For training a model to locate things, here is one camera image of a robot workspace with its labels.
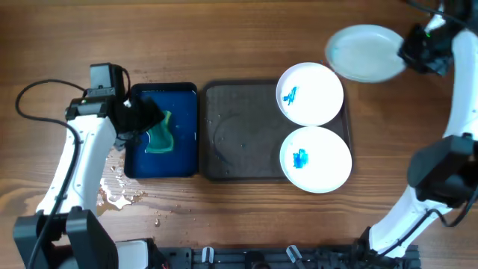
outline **white plate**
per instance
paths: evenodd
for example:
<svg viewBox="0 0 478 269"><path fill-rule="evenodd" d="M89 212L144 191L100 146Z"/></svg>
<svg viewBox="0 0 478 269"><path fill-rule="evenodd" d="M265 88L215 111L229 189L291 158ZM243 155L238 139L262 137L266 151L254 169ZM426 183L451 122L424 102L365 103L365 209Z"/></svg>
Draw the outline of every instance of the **white plate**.
<svg viewBox="0 0 478 269"><path fill-rule="evenodd" d="M329 68L316 63L302 63L282 74L276 88L276 100L282 113L294 123L320 126L340 111L344 89Z"/></svg>
<svg viewBox="0 0 478 269"><path fill-rule="evenodd" d="M326 46L330 66L353 81L377 83L400 74L405 62L397 53L403 38L378 25L354 25L332 36Z"/></svg>
<svg viewBox="0 0 478 269"><path fill-rule="evenodd" d="M294 154L304 150L307 162L294 166ZM336 133L322 127L303 127L292 132L279 154L284 174L298 188L316 194L333 191L349 178L352 155Z"/></svg>

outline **wood grain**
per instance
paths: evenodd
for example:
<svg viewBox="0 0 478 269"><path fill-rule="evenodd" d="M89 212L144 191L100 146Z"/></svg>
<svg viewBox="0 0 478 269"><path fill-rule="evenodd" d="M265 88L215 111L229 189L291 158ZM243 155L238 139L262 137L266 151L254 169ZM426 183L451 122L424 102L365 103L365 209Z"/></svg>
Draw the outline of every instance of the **wood grain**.
<svg viewBox="0 0 478 269"><path fill-rule="evenodd" d="M254 3L254 2L298 2L314 0L2 0L0 6L68 6L104 4L201 4L201 3Z"/></svg>
<svg viewBox="0 0 478 269"><path fill-rule="evenodd" d="M303 61L325 60L326 41L370 23L405 35L427 16L401 1L111 5L0 8L0 268L21 268L12 239L19 215L33 214L58 165L65 130L16 115L17 93L43 78L89 86L90 64L112 62L133 83L278 78ZM441 138L453 76L405 71L381 84L344 80L350 101L354 172L330 194L291 184L212 184L189 179L116 179L121 152L105 166L115 193L138 196L100 221L115 240L154 236L171 247L286 247L350 243L390 210L406 186L411 154ZM45 85L25 112L63 118L74 89ZM155 226L159 219L160 226ZM477 210L456 229L434 223L416 244L423 268L475 268Z"/></svg>

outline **green sponge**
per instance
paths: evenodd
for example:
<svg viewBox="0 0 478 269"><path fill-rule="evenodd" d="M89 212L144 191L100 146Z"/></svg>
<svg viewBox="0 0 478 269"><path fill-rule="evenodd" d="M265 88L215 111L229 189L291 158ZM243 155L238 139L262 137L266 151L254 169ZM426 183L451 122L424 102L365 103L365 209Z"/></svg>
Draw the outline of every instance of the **green sponge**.
<svg viewBox="0 0 478 269"><path fill-rule="evenodd" d="M148 130L149 144L146 146L146 153L171 152L174 146L173 135L168 129L171 112L163 111L164 120Z"/></svg>

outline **black cable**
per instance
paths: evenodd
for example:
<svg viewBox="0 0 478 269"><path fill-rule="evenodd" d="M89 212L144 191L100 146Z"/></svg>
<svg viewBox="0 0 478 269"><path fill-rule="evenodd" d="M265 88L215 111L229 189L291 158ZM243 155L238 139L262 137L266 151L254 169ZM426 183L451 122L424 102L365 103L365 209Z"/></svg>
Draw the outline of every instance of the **black cable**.
<svg viewBox="0 0 478 269"><path fill-rule="evenodd" d="M477 200L477 197L478 197L478 186L475 189L475 191L473 192L473 194L471 195L471 198L467 201L466 205L463 207L463 209L460 212L460 214L458 215L458 217L456 217L456 219L454 221L452 221L451 223L447 222L444 215L439 210L437 210L437 209L427 210L425 215L410 229L409 232L407 232L405 234L405 236L403 236L403 238L401 238L399 241L397 241L397 243L395 243L394 245L389 247L385 252L380 253L380 255L378 255L378 256L374 257L373 259L369 260L367 262L367 264L365 264L365 266L362 267L361 269L369 268L373 264L374 261L376 261L377 259L381 259L381 258L385 257L385 255L389 254L392 250L401 246L403 244L403 242L405 242L410 236L412 236L413 233L421 226L421 224L423 224L423 222L433 213L438 215L438 217L440 218L441 224L443 224L443 226L445 226L447 228L456 227L458 224L460 224L462 222L462 220L468 214L471 207L473 206L473 204Z"/></svg>
<svg viewBox="0 0 478 269"><path fill-rule="evenodd" d="M66 127L67 129L69 129L72 132L73 137L74 137L73 143L75 144L75 147L74 147L74 150L73 150L73 157L72 157L72 160L69 164L68 170L66 172L66 176L65 176L65 179L63 181L63 184L61 185L61 189L58 192L58 195L56 197L55 204L53 205L52 211L50 212L50 215L47 217L45 225L43 225L43 228L40 232L40 235L38 236L37 242L35 242L33 251L31 252L30 260L29 260L28 266L27 266L28 269L32 269L34 267L34 263L35 263L35 259L37 258L38 251L40 250L43 242L46 239L46 233L48 231L48 227L52 223L53 217L55 216L58 208L60 207L61 201L63 201L65 199L64 194L65 194L66 188L68 188L69 181L72 177L72 173L73 173L73 170L75 168L76 161L78 160L79 149L80 149L80 137L79 137L78 133L76 132L76 130L72 126L70 126L69 124L64 123L60 120L50 119L50 118L46 118L46 117L35 117L35 116L27 115L20 110L20 106L19 106L20 105L20 99L22 98L23 94L27 90L29 90L32 87L35 87L37 85L45 84L45 83L49 83L49 82L66 84L66 85L69 85L71 87L75 87L79 90L84 91L84 88L82 88L82 87L80 87L76 84L70 83L68 81L62 81L62 80L59 80L59 79L46 79L46 80L37 81L37 82L34 82L34 83L28 85L16 97L15 109L16 109L16 112L18 113L18 115L24 117L25 119L36 120L36 121L47 122L47 123L56 123L56 124L59 124L63 127Z"/></svg>
<svg viewBox="0 0 478 269"><path fill-rule="evenodd" d="M441 15L443 17L443 19L445 20L450 20L452 22L455 22L461 26L463 26L464 28L472 31L475 35L478 36L478 33L475 29L473 29L472 27L469 26L469 24L467 24L465 21L463 20L460 20L454 16L451 16L451 15L448 15L446 14L445 12L442 12L442 11L439 11L439 10L436 10L436 9L433 9L433 8L430 8L430 7L427 7L426 5L423 5L423 4L419 4L417 3L416 1L413 1L413 0L406 0L406 3L411 5L412 7L418 9L418 10L421 10L423 12L427 12L427 13L432 13L432 14L435 14L435 15Z"/></svg>
<svg viewBox="0 0 478 269"><path fill-rule="evenodd" d="M129 78L129 73L126 68L122 68L122 71L126 74L126 78L128 79L128 91L125 94L125 101L131 98L131 79Z"/></svg>

